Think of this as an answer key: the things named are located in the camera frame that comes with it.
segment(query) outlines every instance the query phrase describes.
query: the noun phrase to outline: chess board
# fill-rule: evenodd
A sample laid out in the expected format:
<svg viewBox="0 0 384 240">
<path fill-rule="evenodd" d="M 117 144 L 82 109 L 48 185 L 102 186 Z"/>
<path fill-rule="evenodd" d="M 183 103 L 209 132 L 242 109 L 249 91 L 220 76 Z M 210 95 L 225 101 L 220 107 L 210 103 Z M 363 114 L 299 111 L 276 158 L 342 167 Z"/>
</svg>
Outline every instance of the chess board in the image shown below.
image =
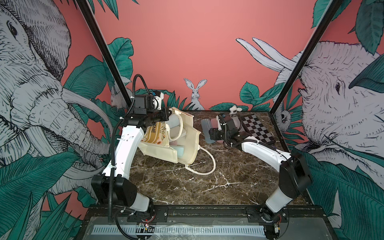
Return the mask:
<svg viewBox="0 0 384 240">
<path fill-rule="evenodd" d="M 241 120 L 243 121 L 243 126 L 246 128 L 246 131 L 250 132 L 252 136 L 265 144 L 275 143 L 275 139 L 272 134 L 268 132 L 256 115 L 243 117 Z"/>
</svg>

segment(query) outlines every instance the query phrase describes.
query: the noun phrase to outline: marble tabletop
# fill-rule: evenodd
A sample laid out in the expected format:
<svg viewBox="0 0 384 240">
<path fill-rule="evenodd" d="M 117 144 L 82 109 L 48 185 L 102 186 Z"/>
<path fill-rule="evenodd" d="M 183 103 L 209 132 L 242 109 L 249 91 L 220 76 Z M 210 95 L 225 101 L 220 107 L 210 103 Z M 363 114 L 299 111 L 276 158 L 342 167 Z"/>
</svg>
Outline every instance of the marble tabletop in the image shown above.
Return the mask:
<svg viewBox="0 0 384 240">
<path fill-rule="evenodd" d="M 200 121 L 215 118 L 218 112 L 189 112 L 194 115 L 194 128 L 202 131 Z M 272 133 L 278 149 L 283 149 L 267 113 L 257 115 Z M 225 149 L 222 143 L 207 144 L 203 134 L 199 144 L 216 159 L 216 170 L 210 175 L 189 172 L 183 164 L 175 164 L 145 156 L 138 149 L 134 157 L 130 181 L 138 191 L 152 197 L 155 204 L 262 204 L 278 186 L 278 172 L 255 156 L 238 149 Z M 213 163 L 204 151 L 199 151 L 190 167 L 198 172 L 209 172 Z M 299 197 L 291 204 L 305 205 Z"/>
</svg>

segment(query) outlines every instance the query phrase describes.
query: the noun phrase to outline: rabbit ear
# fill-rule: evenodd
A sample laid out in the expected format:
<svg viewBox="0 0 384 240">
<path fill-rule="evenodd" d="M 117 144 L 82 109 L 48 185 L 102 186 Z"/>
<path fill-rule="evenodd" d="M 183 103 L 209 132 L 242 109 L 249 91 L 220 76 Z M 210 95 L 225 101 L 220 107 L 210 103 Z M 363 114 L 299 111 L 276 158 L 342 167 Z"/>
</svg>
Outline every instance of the rabbit ear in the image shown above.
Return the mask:
<svg viewBox="0 0 384 240">
<path fill-rule="evenodd" d="M 206 79 L 201 80 L 201 81 L 199 82 L 199 84 L 197 85 L 196 89 L 201 88 L 201 87 L 204 86 L 204 84 L 206 84 L 206 83 L 207 83 L 207 80 L 206 80 Z"/>
<path fill-rule="evenodd" d="M 195 86 L 193 85 L 193 83 L 190 80 L 184 78 L 184 81 L 187 84 L 187 87 L 189 87 L 192 90 L 195 90 Z"/>
</svg>

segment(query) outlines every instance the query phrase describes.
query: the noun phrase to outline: elephant eye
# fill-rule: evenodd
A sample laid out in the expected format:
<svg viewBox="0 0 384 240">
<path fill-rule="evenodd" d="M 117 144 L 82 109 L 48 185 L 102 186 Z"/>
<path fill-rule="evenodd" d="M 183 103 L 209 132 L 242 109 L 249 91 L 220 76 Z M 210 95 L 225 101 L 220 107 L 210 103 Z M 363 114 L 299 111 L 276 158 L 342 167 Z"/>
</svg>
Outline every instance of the elephant eye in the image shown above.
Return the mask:
<svg viewBox="0 0 384 240">
<path fill-rule="evenodd" d="M 340 95 L 340 83 L 336 84 L 335 89 L 336 89 L 337 93 Z"/>
<path fill-rule="evenodd" d="M 7 26 L 9 28 L 9 30 L 11 31 L 13 37 L 16 38 L 17 30 L 15 29 L 14 26 L 12 26 L 12 23 L 10 21 L 7 22 Z"/>
</svg>

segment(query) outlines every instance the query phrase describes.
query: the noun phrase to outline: rabbit illustration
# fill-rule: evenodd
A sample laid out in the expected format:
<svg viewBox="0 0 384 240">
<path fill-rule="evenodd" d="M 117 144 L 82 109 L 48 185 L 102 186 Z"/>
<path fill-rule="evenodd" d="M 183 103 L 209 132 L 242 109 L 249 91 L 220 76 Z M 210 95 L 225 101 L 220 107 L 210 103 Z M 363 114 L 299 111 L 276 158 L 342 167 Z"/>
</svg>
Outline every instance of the rabbit illustration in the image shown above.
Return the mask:
<svg viewBox="0 0 384 240">
<path fill-rule="evenodd" d="M 204 84 L 207 83 L 207 80 L 206 79 L 201 80 L 196 88 L 190 80 L 186 78 L 184 78 L 184 80 L 185 80 L 185 83 L 187 84 L 187 87 L 192 89 L 191 106 L 194 105 L 192 110 L 204 110 L 204 107 L 199 102 L 199 98 L 200 98 L 199 88 L 204 86 Z"/>
</svg>

